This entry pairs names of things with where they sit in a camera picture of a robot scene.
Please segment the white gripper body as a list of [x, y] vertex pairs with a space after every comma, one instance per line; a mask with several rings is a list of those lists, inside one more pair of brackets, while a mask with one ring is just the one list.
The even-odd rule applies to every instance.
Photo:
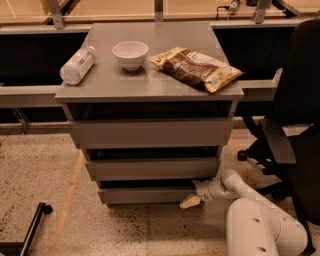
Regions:
[[201, 198], [202, 201], [210, 201], [213, 199], [211, 194], [212, 180], [200, 181], [200, 184], [196, 188], [196, 194]]

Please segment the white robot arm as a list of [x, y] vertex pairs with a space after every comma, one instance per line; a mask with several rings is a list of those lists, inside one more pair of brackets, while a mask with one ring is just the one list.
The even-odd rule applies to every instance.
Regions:
[[194, 180], [194, 192], [180, 203], [182, 209], [216, 198], [233, 199], [226, 218], [228, 256], [299, 256], [307, 247], [303, 225], [250, 187], [233, 170], [219, 178]]

